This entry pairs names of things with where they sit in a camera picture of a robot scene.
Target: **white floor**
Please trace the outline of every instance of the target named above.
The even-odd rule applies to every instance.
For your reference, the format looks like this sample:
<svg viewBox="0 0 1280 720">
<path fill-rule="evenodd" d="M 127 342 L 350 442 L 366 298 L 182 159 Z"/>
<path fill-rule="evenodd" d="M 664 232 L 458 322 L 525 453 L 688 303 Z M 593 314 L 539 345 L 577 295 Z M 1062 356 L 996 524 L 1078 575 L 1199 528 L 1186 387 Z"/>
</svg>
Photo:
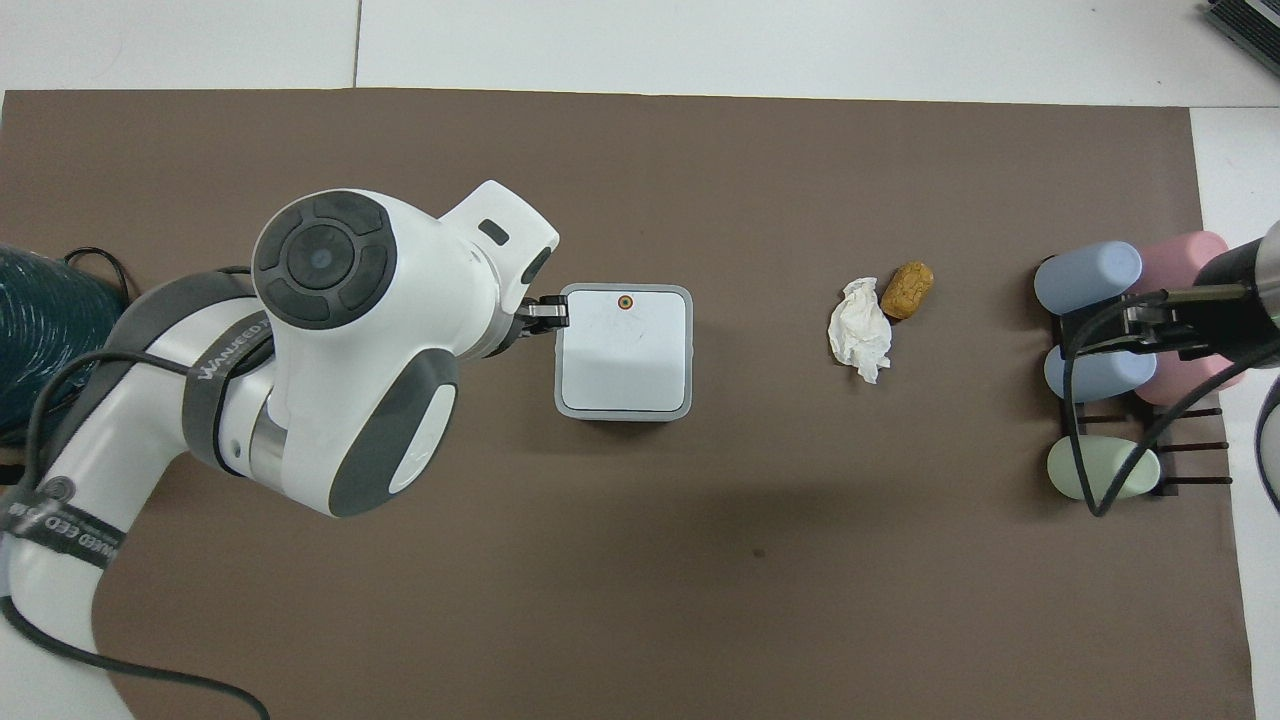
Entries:
<svg viewBox="0 0 1280 720">
<path fill-rule="evenodd" d="M 1199 6 L 0 0 L 0 102 L 5 88 L 360 85 L 1187 106 L 1204 225 L 1242 243 L 1280 220 L 1280 78 L 1208 27 Z M 1271 377 L 1254 372 L 1222 397 L 1262 720 L 1280 720 L 1280 518 L 1252 461 Z"/>
</svg>

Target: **black velcro strap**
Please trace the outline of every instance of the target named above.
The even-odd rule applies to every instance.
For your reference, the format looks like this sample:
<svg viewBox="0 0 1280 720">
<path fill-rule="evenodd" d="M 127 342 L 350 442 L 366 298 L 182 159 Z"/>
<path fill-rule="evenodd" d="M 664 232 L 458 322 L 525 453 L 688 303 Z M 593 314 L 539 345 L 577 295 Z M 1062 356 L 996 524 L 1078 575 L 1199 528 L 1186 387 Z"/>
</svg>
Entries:
<svg viewBox="0 0 1280 720">
<path fill-rule="evenodd" d="M 187 372 L 182 396 L 182 436 L 192 455 L 233 475 L 239 473 L 228 468 L 218 451 L 218 427 L 223 418 L 227 384 L 270 356 L 270 352 L 259 352 L 266 348 L 270 340 L 271 324 L 266 313 L 253 313 L 223 333 Z"/>
<path fill-rule="evenodd" d="M 0 530 L 104 570 L 119 555 L 125 534 L 79 507 L 24 487 L 5 495 Z"/>
</svg>

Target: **pink cylinder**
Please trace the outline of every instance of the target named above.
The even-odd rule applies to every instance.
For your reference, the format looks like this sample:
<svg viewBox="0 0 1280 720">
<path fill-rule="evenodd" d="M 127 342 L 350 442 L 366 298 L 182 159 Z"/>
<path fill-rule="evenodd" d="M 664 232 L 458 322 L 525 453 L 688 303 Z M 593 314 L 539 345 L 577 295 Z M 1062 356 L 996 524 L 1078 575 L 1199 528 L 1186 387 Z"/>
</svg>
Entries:
<svg viewBox="0 0 1280 720">
<path fill-rule="evenodd" d="M 1221 373 L 1231 364 L 1221 355 L 1210 355 L 1199 360 L 1179 360 L 1176 352 L 1156 355 L 1156 374 L 1134 392 L 1152 405 L 1172 405 L 1181 400 L 1196 386 Z M 1244 374 L 1226 380 L 1217 389 L 1226 389 L 1240 382 Z"/>
<path fill-rule="evenodd" d="M 1189 232 L 1139 247 L 1142 277 L 1129 292 L 1192 287 L 1201 268 L 1222 252 L 1226 252 L 1226 241 L 1206 231 Z"/>
</svg>

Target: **light blue cylinder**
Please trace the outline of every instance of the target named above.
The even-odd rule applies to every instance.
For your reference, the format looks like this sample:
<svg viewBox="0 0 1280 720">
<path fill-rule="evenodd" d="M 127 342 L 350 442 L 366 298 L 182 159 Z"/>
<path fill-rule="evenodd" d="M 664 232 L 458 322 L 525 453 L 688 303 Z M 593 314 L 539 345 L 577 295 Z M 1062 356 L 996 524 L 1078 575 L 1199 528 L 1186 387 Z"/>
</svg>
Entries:
<svg viewBox="0 0 1280 720">
<path fill-rule="evenodd" d="M 1036 297 L 1055 315 L 1101 302 L 1129 290 L 1142 275 L 1142 255 L 1112 240 L 1055 255 L 1036 270 Z"/>
<path fill-rule="evenodd" d="M 1044 382 L 1053 395 L 1062 397 L 1062 346 L 1055 345 L 1044 357 Z M 1092 402 L 1135 389 L 1156 374 L 1155 355 L 1097 352 L 1075 359 L 1071 370 L 1071 395 L 1075 402 Z"/>
</svg>

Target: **white crumpled paper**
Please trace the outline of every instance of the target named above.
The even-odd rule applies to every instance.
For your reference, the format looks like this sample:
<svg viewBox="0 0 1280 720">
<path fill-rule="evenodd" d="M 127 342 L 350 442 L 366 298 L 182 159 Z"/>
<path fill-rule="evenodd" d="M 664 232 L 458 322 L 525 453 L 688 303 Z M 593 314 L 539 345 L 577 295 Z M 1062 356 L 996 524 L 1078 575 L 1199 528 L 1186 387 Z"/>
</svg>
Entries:
<svg viewBox="0 0 1280 720">
<path fill-rule="evenodd" d="M 893 340 L 876 300 L 876 278 L 858 278 L 845 286 L 845 300 L 831 314 L 827 338 L 836 360 L 858 368 L 864 380 L 876 384 L 881 368 L 888 368 L 884 355 Z"/>
</svg>

